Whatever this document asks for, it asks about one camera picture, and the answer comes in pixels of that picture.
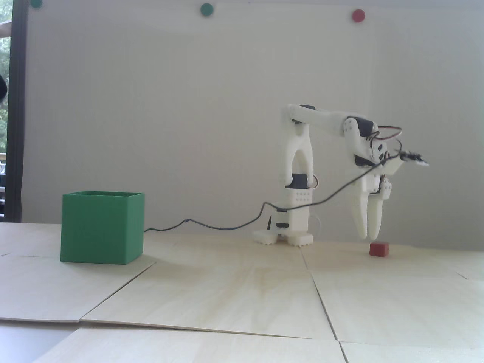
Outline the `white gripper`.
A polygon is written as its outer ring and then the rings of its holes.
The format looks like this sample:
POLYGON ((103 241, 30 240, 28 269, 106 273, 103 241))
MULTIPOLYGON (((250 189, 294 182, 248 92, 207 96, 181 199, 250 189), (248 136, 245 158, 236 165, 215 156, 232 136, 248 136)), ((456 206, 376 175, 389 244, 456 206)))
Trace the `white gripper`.
POLYGON ((403 154, 355 155, 362 176, 357 178, 351 192, 351 212, 361 239, 377 240, 383 204, 392 192, 388 176, 394 175, 403 163, 403 154))

